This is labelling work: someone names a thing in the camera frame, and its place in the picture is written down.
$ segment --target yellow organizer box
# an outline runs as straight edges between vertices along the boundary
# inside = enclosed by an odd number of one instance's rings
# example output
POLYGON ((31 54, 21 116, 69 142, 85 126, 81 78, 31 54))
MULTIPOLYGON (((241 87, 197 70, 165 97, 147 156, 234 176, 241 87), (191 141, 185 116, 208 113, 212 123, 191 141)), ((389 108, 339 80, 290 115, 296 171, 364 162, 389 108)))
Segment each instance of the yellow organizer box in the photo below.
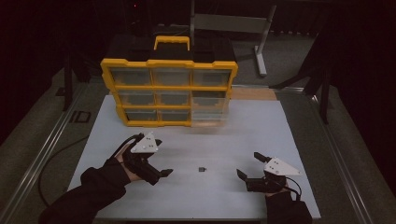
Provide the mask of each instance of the yellow organizer box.
POLYGON ((229 40, 118 35, 103 79, 127 126, 219 126, 228 115, 238 65, 229 40))

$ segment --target black sleeve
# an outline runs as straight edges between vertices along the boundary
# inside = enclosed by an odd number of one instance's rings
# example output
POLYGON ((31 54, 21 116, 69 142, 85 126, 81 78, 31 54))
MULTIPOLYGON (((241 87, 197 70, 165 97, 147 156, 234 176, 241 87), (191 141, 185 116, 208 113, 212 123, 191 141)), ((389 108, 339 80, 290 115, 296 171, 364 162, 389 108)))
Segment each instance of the black sleeve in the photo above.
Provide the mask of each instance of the black sleeve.
POLYGON ((89 168, 81 175, 81 186, 61 196, 40 215, 39 224, 92 223, 96 213, 121 198, 131 183, 116 159, 102 168, 89 168))
POLYGON ((290 192, 265 197, 268 224, 311 224, 312 217, 305 202, 296 202, 290 192))

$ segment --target clear plastic bin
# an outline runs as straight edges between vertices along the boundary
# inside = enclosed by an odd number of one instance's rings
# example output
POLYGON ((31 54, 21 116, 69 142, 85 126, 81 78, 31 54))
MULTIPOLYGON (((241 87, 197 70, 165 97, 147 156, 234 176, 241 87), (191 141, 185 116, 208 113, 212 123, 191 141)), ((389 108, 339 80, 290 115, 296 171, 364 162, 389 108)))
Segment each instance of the clear plastic bin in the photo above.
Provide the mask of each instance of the clear plastic bin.
POLYGON ((229 69, 195 69, 192 73, 192 85, 226 87, 230 74, 229 69))
POLYGON ((190 86, 190 69, 152 68, 154 84, 158 86, 190 86))
POLYGON ((154 105, 153 91, 119 91, 123 105, 154 105))
POLYGON ((189 120, 190 110, 159 110, 162 121, 187 121, 189 120))
POLYGON ((128 120, 157 121, 157 111, 152 109, 125 109, 128 120))
POLYGON ((128 86, 151 85, 148 68, 111 67, 110 72, 114 78, 114 83, 116 86, 117 85, 128 85, 128 86))
POLYGON ((217 127, 225 124, 228 113, 222 110, 192 110, 191 127, 217 127))
POLYGON ((225 91, 193 91, 191 106, 198 108, 200 106, 223 107, 226 103, 225 91))
POLYGON ((189 91, 155 91, 157 105, 188 105, 189 91))

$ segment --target yellow frame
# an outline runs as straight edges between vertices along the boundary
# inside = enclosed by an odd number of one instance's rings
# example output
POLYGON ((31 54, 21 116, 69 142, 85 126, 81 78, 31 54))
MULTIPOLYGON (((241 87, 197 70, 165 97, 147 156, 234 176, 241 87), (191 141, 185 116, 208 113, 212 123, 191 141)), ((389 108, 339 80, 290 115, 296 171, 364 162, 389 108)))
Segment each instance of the yellow frame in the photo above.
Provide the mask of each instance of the yellow frame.
MULTIPOLYGON (((183 37, 175 40, 174 36, 167 36, 166 38, 161 37, 156 40, 154 48, 156 48, 158 42, 172 42, 172 43, 186 43, 190 50, 190 40, 185 38, 186 36, 178 36, 183 37)), ((144 126, 144 127, 158 127, 158 126, 168 126, 168 125, 177 125, 177 126, 191 126, 191 96, 188 105, 156 105, 157 99, 156 94, 154 96, 154 105, 123 105, 120 96, 118 94, 119 91, 225 91, 225 98, 229 99, 231 96, 231 86, 233 83, 233 79, 236 77, 236 73, 238 70, 238 65, 236 62, 224 62, 224 61, 216 61, 213 63, 195 63, 193 61, 183 61, 183 60, 147 60, 146 62, 128 62, 125 59, 110 59, 104 58, 101 62, 101 66, 103 69, 103 80, 106 83, 106 87, 110 89, 112 92, 114 99, 116 101, 116 110, 117 113, 122 120, 122 122, 127 126, 144 126), (130 85, 116 85, 113 76, 111 75, 110 68, 148 68, 149 70, 149 78, 151 85, 147 86, 130 86, 130 85), (187 68, 191 71, 194 69, 227 69, 231 70, 231 74, 228 79, 228 83, 225 86, 192 86, 192 75, 190 73, 190 85, 189 86, 160 86, 154 85, 154 77, 151 73, 152 68, 187 68), (157 110, 157 121, 133 121, 128 120, 125 109, 153 109, 157 110), (160 109, 189 109, 190 119, 188 121, 163 121, 160 120, 160 115, 158 110, 160 109)))

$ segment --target black cable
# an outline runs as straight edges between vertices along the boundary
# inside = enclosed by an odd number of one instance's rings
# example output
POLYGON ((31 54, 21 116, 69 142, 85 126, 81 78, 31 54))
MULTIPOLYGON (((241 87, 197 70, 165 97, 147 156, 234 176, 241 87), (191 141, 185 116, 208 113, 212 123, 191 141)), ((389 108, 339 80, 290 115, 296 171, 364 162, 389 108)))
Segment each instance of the black cable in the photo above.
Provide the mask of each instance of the black cable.
POLYGON ((46 169, 47 165, 50 163, 50 161, 51 161, 55 156, 57 156, 57 155, 58 155, 59 153, 61 153, 62 151, 65 151, 66 149, 68 149, 68 148, 70 148, 70 147, 76 145, 77 143, 84 141, 84 140, 87 139, 88 137, 89 137, 89 135, 87 135, 87 136, 85 136, 85 137, 83 137, 83 138, 77 140, 77 141, 74 142, 74 143, 71 143, 71 144, 69 144, 69 145, 67 145, 67 146, 65 146, 65 147, 63 147, 63 148, 61 148, 59 151, 55 152, 52 156, 50 156, 49 159, 47 160, 47 162, 44 164, 43 169, 41 170, 40 174, 38 175, 37 186, 38 186, 38 193, 39 193, 39 195, 40 195, 40 198, 41 198, 41 200, 43 201, 44 205, 46 205, 47 207, 50 206, 50 204, 49 204, 49 203, 47 202, 47 200, 45 199, 44 194, 43 194, 43 192, 42 192, 42 190, 41 190, 41 178, 42 178, 42 175, 43 175, 43 173, 44 173, 44 170, 46 169))
POLYGON ((111 155, 110 159, 114 158, 117 153, 119 153, 119 151, 128 143, 130 142, 132 139, 136 139, 136 137, 138 136, 138 134, 132 135, 131 137, 127 138, 125 141, 123 141, 123 143, 121 143, 121 145, 119 146, 119 148, 117 148, 117 150, 113 153, 113 155, 111 155))
POLYGON ((293 180, 293 179, 291 179, 291 178, 289 178, 289 177, 286 177, 288 180, 291 180, 292 182, 294 182, 294 184, 296 184, 297 185, 297 187, 298 187, 298 189, 300 190, 300 193, 297 193, 297 191, 295 191, 295 193, 296 193, 296 201, 300 201, 301 200, 301 195, 303 194, 303 191, 301 190, 301 187, 300 187, 300 185, 299 184, 297 184, 297 182, 295 181, 295 180, 293 180))

